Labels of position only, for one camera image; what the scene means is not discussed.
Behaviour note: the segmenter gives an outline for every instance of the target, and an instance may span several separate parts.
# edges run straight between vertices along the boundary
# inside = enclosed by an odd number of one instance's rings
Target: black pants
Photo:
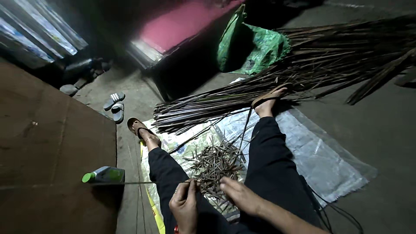
[[[319,227],[319,219],[308,197],[305,185],[290,159],[292,153],[285,144],[286,135],[272,117],[259,120],[250,143],[250,163],[245,185],[260,197],[290,211],[301,219]],[[176,220],[169,209],[169,201],[178,184],[172,181],[189,179],[181,166],[161,148],[149,152],[150,179],[158,181],[161,211],[166,234],[173,233]],[[278,233],[269,223],[245,212],[240,212],[240,222],[227,220],[197,193],[198,233]]]

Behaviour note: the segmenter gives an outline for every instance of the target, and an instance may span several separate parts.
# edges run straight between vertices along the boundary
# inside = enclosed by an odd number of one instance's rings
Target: left hand
[[[178,223],[180,234],[196,234],[198,213],[196,211],[196,182],[180,183],[173,194],[169,208]]]

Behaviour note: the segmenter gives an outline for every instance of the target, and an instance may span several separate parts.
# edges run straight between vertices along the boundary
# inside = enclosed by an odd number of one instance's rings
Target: green bottle cap
[[[91,182],[94,180],[95,177],[95,173],[90,172],[90,173],[86,173],[83,177],[82,177],[82,182],[87,183],[87,182]]]

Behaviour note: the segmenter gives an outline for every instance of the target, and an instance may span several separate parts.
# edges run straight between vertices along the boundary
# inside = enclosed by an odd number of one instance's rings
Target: bottle
[[[83,183],[124,183],[124,169],[104,166],[82,177]]]

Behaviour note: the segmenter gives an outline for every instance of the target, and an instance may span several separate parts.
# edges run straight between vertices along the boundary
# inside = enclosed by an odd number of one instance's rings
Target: gray slide sandal
[[[122,102],[118,102],[114,104],[111,108],[111,112],[113,113],[113,119],[116,124],[123,122],[124,119],[124,104]]]
[[[106,104],[104,104],[103,108],[104,110],[109,110],[111,109],[111,107],[116,103],[116,102],[120,102],[122,100],[124,100],[124,98],[126,97],[126,95],[122,92],[119,93],[113,93],[112,95],[110,95],[110,99],[106,102]]]

